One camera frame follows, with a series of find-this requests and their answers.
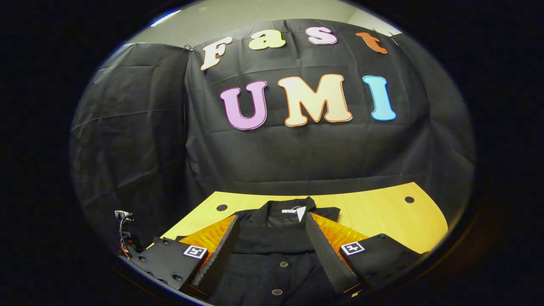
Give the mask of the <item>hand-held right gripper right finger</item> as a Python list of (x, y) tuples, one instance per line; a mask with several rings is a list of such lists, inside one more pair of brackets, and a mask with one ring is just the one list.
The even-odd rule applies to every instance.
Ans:
[(306, 231), (338, 294), (382, 289), (424, 256), (386, 234), (368, 237), (317, 214), (306, 215)]

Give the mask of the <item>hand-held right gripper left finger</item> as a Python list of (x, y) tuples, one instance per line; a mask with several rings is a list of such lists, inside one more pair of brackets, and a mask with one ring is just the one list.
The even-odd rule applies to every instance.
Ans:
[(230, 216), (179, 240), (154, 238), (137, 254), (137, 267), (175, 290), (207, 297), (216, 291), (239, 233), (239, 216)]

